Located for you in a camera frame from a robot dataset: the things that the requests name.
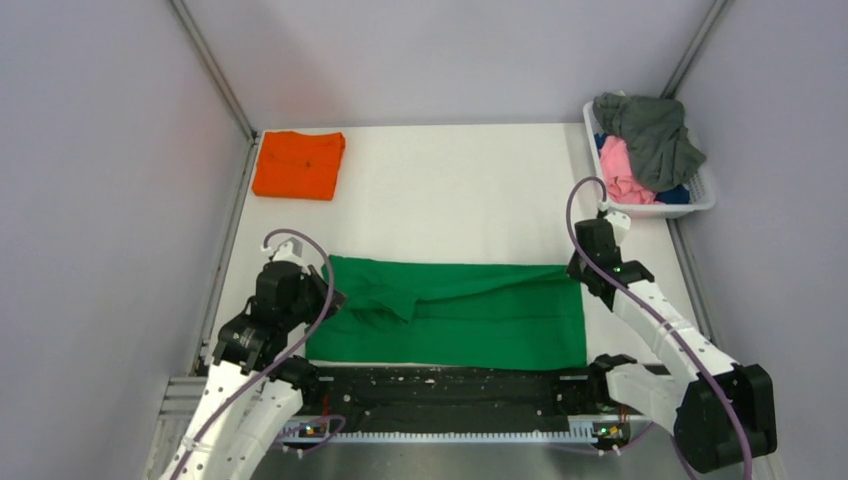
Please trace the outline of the green t shirt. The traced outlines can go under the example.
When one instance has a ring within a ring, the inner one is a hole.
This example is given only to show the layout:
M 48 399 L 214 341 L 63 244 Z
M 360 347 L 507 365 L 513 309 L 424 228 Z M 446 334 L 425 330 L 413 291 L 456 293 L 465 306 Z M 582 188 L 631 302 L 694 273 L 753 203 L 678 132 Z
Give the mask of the green t shirt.
M 561 265 L 428 264 L 334 256 L 346 302 L 311 360 L 546 371 L 588 363 L 580 285 Z

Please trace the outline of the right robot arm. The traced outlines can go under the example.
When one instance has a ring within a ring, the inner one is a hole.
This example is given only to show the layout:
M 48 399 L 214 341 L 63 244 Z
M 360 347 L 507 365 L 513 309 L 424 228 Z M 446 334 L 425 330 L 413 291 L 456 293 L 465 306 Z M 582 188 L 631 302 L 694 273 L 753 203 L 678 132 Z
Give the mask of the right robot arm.
M 740 464 L 751 474 L 754 459 L 778 447 L 772 378 L 719 349 L 641 262 L 623 260 L 620 243 L 629 226 L 620 212 L 570 226 L 575 252 L 566 273 L 635 332 L 667 372 L 655 374 L 624 354 L 600 355 L 590 365 L 599 376 L 586 385 L 587 400 L 600 412 L 634 408 L 671 435 L 698 473 Z

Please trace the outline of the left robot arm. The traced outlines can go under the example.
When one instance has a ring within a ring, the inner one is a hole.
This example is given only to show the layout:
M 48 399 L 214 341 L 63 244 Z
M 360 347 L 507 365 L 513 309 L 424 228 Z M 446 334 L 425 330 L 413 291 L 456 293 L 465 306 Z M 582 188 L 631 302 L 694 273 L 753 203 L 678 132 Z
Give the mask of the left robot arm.
M 320 273 L 270 261 L 244 308 L 218 332 L 199 403 L 164 479 L 249 479 L 284 425 L 319 404 L 317 369 L 297 350 L 345 301 Z

